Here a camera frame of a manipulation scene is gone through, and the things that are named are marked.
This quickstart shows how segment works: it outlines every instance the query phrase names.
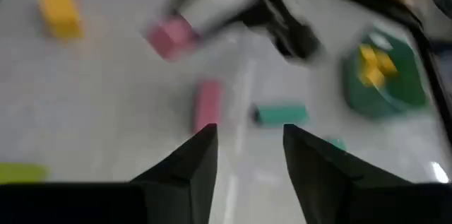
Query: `white surface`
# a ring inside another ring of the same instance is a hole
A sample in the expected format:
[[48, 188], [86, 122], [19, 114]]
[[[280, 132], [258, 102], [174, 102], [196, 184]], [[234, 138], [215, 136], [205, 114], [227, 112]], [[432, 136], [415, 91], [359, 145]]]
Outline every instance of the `white surface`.
[[296, 66], [243, 29], [168, 64], [140, 34], [164, 0], [77, 1], [85, 37], [76, 42], [46, 36], [35, 0], [0, 2], [0, 161], [46, 165], [53, 181], [131, 179], [190, 137], [196, 82], [214, 76], [224, 81], [225, 101], [211, 223], [304, 222], [282, 131], [255, 128], [252, 102], [304, 101], [304, 128], [341, 138], [358, 157], [413, 182], [444, 180], [438, 166], [451, 176], [433, 109], [372, 124], [344, 105], [338, 54], [368, 24], [387, 24], [349, 2], [286, 0], [325, 51], [316, 64]]

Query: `pink block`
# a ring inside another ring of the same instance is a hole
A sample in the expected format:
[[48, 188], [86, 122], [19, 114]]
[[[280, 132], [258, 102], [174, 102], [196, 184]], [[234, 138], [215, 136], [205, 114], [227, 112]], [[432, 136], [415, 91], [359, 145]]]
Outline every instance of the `pink block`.
[[194, 133], [207, 124], [220, 122], [221, 84], [217, 80], [201, 83], [195, 102]]
[[149, 31], [147, 40], [165, 60], [180, 58], [181, 50], [190, 48], [197, 34], [181, 16], [172, 17]]

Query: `white table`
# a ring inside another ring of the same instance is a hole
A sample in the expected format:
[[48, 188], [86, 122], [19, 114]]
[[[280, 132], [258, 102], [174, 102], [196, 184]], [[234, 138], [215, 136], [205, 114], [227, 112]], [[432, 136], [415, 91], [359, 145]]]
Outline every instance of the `white table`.
[[437, 181], [438, 166], [452, 174], [433, 107], [373, 124], [339, 94], [339, 54], [372, 23], [406, 37], [397, 25], [345, 0], [286, 0], [323, 43], [317, 63], [288, 64], [265, 36], [232, 28], [169, 64], [141, 37], [164, 1], [77, 0], [85, 37], [60, 42], [45, 35], [36, 0], [1, 0], [0, 161], [46, 165], [51, 181], [131, 179], [190, 137], [195, 86], [214, 76], [225, 100], [211, 223], [303, 223], [282, 130], [256, 128], [254, 102], [303, 101], [305, 129], [410, 181]]

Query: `yellow object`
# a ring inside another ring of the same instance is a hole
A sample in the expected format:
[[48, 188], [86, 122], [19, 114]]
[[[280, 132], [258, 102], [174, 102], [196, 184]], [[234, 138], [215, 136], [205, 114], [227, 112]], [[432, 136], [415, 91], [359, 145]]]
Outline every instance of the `yellow object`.
[[0, 184], [12, 182], [41, 182], [47, 170], [41, 165], [28, 163], [0, 163]]
[[362, 57], [359, 79], [365, 86], [379, 88], [384, 85], [385, 76], [397, 73], [397, 68], [387, 53], [363, 44], [359, 46], [359, 52]]
[[50, 33], [58, 38], [81, 37], [80, 16], [74, 0], [38, 0]]

